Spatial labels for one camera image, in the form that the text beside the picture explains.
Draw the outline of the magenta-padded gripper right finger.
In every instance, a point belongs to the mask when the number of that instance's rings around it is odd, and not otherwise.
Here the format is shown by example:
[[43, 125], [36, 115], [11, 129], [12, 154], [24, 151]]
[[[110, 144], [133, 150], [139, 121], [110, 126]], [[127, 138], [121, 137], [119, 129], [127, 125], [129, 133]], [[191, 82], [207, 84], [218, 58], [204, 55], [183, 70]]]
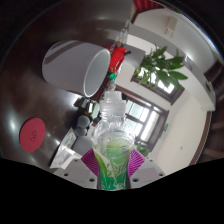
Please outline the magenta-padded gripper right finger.
[[165, 176], [153, 158], [146, 158], [135, 149], [130, 154], [127, 174], [131, 189], [143, 187]]

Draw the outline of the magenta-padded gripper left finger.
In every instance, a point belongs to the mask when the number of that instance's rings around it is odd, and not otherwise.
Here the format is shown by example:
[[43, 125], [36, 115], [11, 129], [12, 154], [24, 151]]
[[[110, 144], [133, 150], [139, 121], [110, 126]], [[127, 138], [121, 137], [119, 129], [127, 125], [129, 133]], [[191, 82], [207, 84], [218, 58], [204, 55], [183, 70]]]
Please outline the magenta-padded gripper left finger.
[[54, 174], [81, 187], [96, 189], [99, 171], [94, 151], [89, 150], [81, 158], [72, 156], [67, 167], [57, 169]]

